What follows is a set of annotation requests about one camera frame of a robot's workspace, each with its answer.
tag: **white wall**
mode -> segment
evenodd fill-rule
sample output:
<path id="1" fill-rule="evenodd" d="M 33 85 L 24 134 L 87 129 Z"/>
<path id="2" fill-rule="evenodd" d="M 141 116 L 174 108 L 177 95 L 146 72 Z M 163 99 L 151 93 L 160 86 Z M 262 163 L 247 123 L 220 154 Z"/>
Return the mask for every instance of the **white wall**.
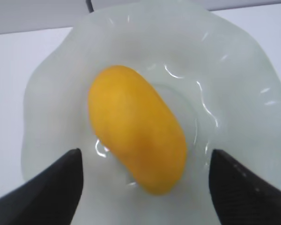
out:
<path id="1" fill-rule="evenodd" d="M 94 10 L 139 0 L 91 0 Z M 279 3 L 281 0 L 193 0 L 208 10 Z M 86 0 L 0 0 L 0 34 L 71 27 L 88 14 Z"/>

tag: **white background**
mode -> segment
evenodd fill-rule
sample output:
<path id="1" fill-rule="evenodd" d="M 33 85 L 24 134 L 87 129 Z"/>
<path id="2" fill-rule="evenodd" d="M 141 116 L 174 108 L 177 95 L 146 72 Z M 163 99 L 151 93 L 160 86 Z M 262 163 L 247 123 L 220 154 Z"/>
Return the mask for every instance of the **white background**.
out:
<path id="1" fill-rule="evenodd" d="M 94 10 L 139 0 L 91 0 Z M 192 0 L 208 10 L 273 4 L 281 0 Z M 0 34 L 70 27 L 89 13 L 86 0 L 0 0 Z"/>
<path id="2" fill-rule="evenodd" d="M 214 12 L 249 32 L 281 78 L 281 4 Z M 33 70 L 71 28 L 0 35 L 0 196 L 23 183 L 22 103 Z"/>

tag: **plate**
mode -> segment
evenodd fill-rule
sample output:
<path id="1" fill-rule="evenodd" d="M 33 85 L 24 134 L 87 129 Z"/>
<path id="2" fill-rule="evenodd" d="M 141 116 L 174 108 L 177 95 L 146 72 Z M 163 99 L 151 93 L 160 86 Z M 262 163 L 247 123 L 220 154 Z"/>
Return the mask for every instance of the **plate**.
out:
<path id="1" fill-rule="evenodd" d="M 117 64 L 144 76 L 185 132 L 185 173 L 168 195 L 145 193 L 89 125 L 88 89 Z M 281 83 L 252 37 L 188 0 L 144 0 L 85 17 L 32 75 L 24 122 L 26 180 L 82 150 L 73 225 L 220 224 L 208 190 L 214 148 L 281 189 Z"/>

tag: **textured black surface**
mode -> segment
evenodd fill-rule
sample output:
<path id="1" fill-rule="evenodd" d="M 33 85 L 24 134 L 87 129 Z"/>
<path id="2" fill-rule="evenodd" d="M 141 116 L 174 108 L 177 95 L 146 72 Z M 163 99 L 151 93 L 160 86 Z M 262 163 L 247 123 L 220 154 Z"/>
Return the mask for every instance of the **textured black surface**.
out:
<path id="1" fill-rule="evenodd" d="M 81 151 L 70 150 L 0 199 L 0 225 L 69 225 L 82 189 Z"/>
<path id="2" fill-rule="evenodd" d="M 281 225 L 281 191 L 223 150 L 212 153 L 209 189 L 222 225 Z"/>

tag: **black object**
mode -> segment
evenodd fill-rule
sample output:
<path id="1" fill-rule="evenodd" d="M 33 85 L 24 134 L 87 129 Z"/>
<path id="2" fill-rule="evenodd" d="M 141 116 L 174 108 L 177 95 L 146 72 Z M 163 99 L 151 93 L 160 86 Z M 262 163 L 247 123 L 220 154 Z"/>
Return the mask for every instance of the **black object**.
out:
<path id="1" fill-rule="evenodd" d="M 281 225 L 281 191 L 223 150 L 212 153 L 209 189 L 222 225 Z"/>
<path id="2" fill-rule="evenodd" d="M 89 12 L 92 13 L 94 11 L 94 8 L 91 0 L 86 0 L 86 5 L 88 6 Z"/>
<path id="3" fill-rule="evenodd" d="M 70 150 L 0 199 L 0 225 L 69 225 L 82 188 L 81 151 Z"/>

